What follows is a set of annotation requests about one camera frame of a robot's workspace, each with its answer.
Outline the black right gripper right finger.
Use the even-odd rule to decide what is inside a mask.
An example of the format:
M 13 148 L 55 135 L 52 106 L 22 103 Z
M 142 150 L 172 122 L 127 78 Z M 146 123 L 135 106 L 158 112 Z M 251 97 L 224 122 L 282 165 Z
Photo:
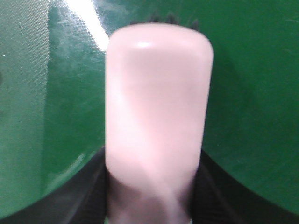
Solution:
M 201 152 L 191 203 L 194 224 L 297 224 L 293 214 L 249 190 L 205 151 Z

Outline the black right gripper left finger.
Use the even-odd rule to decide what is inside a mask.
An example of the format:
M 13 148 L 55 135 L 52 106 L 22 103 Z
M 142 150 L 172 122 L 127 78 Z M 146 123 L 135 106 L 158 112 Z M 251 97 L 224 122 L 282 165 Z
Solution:
M 105 148 L 68 182 L 2 224 L 102 224 L 107 214 Z

